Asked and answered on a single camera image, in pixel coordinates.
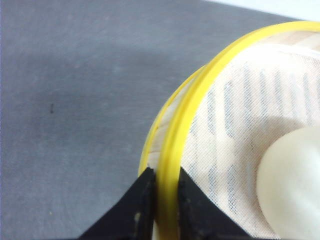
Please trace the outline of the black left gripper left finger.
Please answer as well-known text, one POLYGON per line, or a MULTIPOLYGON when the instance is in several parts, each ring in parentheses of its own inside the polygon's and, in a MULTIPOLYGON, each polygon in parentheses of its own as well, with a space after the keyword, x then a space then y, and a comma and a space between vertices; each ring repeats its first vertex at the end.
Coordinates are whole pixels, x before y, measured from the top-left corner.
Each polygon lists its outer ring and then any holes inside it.
POLYGON ((155 217, 155 173, 146 168, 122 198, 80 240, 151 240, 155 217))

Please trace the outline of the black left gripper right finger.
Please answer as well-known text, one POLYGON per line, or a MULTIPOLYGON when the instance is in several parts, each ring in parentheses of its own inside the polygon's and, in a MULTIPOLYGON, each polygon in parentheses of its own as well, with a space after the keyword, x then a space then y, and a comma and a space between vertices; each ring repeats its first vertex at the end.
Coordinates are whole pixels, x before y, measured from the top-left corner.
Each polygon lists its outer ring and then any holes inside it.
POLYGON ((181 168, 178 181, 181 240, 251 240, 252 237, 212 203, 181 168))

